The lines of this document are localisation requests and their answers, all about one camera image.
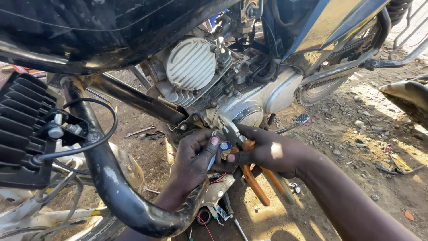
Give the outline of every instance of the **pliers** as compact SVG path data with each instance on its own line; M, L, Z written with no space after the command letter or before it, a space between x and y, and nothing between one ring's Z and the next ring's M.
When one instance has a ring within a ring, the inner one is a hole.
M219 127L221 131L223 132L226 139L232 145L232 148L230 151L231 153L239 152L239 151L249 151L254 148L256 142L247 140L245 136L241 135L239 133L238 128L232 121L221 116L218 117L218 119L219 119ZM263 189L257 183L256 178L251 172L250 166L241 165L240 168L244 174L245 180L247 181L248 185L251 187L253 192L256 194L260 202L264 206L269 206L270 201L266 196L266 194L264 193ZM263 167L260 167L260 168L272 180L273 185L276 187L276 189L278 189L278 191L281 193L285 201L289 205L295 204L296 200L294 199L294 196L292 195L290 189L288 188L288 185L285 183L283 177L277 172L272 172L271 170L267 170Z

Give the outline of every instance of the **wrench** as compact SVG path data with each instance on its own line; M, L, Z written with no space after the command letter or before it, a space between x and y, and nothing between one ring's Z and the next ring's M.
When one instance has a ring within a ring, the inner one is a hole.
M141 132L146 131L146 130L154 129L154 128L156 128L156 126L155 126L155 125L153 125L153 126L151 126L151 127L147 127L147 128L141 129L141 130L138 130L138 131L136 131L136 132L128 133L128 134L126 134L125 138L128 138L128 137L130 137L130 136L132 136L132 135L135 135L135 134L141 133Z

